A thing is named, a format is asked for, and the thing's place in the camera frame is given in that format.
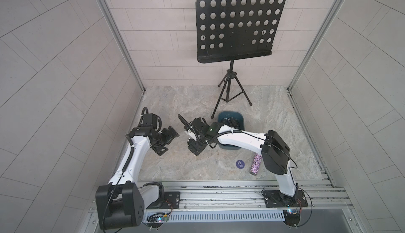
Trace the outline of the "black car key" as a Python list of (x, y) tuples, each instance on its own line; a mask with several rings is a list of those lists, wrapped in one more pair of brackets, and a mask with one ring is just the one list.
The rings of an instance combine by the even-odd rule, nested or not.
[(235, 119), (235, 118), (227, 118), (226, 119), (227, 125), (235, 128), (235, 129), (240, 129), (240, 122), (239, 120)]

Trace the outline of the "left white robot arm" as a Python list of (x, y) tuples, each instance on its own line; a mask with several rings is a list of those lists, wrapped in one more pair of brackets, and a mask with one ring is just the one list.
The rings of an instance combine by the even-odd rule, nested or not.
[(161, 118), (142, 109), (140, 122), (128, 134), (128, 146), (118, 169), (107, 185), (99, 186), (96, 205), (99, 227), (103, 232), (140, 226), (146, 209), (175, 208), (175, 198), (169, 198), (161, 182), (150, 182), (138, 187), (138, 177), (146, 153), (153, 150), (158, 156), (168, 151), (177, 131), (162, 127)]

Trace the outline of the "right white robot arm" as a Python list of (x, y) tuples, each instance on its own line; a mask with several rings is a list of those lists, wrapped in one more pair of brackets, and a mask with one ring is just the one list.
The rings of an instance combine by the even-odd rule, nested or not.
[(188, 149), (194, 155), (200, 155), (207, 146), (213, 148), (213, 143), (237, 146), (260, 154), (265, 168), (276, 176), (281, 197), (296, 198), (298, 187), (290, 170), (293, 161), (290, 148), (277, 132), (268, 130), (267, 133), (252, 133), (221, 122), (208, 125), (202, 118), (192, 122), (187, 122), (180, 114), (178, 118), (190, 136)]

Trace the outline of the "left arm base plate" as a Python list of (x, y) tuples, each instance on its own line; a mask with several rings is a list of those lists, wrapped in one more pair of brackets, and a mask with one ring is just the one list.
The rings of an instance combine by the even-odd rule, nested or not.
[(164, 197), (159, 199), (158, 201), (153, 202), (151, 205), (147, 207), (149, 210), (156, 210), (156, 209), (178, 209), (180, 203), (180, 195), (179, 191), (170, 191), (165, 192)]

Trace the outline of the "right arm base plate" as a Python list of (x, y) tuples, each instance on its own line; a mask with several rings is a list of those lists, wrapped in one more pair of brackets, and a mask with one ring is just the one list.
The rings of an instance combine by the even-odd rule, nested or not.
[(267, 208), (300, 208), (308, 207), (308, 200), (303, 190), (296, 189), (293, 197), (282, 194), (278, 190), (261, 191)]

